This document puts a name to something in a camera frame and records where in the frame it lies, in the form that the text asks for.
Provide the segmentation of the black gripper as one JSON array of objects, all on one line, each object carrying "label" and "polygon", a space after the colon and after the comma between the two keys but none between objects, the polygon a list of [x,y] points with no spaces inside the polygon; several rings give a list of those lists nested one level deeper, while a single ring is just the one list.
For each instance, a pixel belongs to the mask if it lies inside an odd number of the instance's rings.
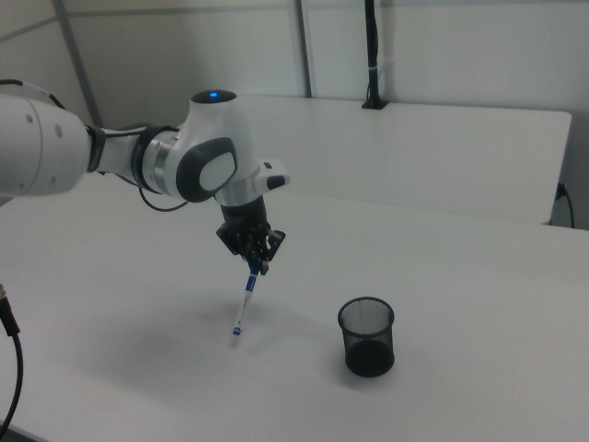
[{"label": "black gripper", "polygon": [[262,196],[239,206],[221,206],[224,223],[216,234],[234,255],[248,263],[253,275],[266,275],[286,235],[271,228]]}]

